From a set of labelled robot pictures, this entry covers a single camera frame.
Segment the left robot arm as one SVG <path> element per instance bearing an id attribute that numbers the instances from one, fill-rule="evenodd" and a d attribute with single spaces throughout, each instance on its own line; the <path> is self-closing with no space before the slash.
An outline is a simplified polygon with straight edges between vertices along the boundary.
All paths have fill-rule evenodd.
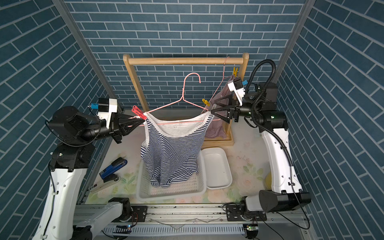
<path id="1" fill-rule="evenodd" d="M 46 122 L 60 141 L 48 163 L 49 190 L 35 240 L 92 240 L 114 220 L 133 223 L 134 213 L 128 198 L 113 198 L 90 220 L 74 225 L 77 199 L 84 176 L 95 151 L 93 142 L 113 138 L 121 143 L 144 122 L 141 118 L 113 113 L 111 124 L 73 106 L 57 110 Z"/>

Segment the red clothespin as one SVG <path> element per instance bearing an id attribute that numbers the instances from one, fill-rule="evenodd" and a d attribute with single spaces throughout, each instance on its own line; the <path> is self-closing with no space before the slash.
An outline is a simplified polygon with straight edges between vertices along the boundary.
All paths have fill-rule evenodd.
<path id="1" fill-rule="evenodd" d="M 143 120 L 147 119 L 147 116 L 137 106 L 132 107 L 132 112 Z"/>

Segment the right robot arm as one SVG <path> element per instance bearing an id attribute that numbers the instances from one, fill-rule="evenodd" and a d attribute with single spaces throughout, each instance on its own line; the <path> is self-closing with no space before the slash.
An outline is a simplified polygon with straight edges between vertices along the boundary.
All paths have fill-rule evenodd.
<path id="1" fill-rule="evenodd" d="M 278 87 L 272 82 L 276 64 L 266 59 L 259 62 L 245 85 L 239 78 L 228 82 L 230 94 L 214 101 L 211 113 L 229 123 L 244 118 L 257 128 L 266 144 L 271 167 L 270 190 L 260 190 L 240 201 L 240 216 L 247 221 L 260 214 L 303 210 L 312 198 L 297 177 L 289 146 L 289 124 L 284 112 L 277 110 Z"/>

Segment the blue white striped tank top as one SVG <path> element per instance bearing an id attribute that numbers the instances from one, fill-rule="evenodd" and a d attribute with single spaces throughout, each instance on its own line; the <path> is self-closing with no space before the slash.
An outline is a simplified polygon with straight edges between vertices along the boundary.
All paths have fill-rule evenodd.
<path id="1" fill-rule="evenodd" d="M 146 139 L 141 158 L 152 186 L 168 188 L 198 173 L 197 161 L 214 116 L 206 112 L 192 119 L 164 121 L 150 113 L 144 115 Z"/>

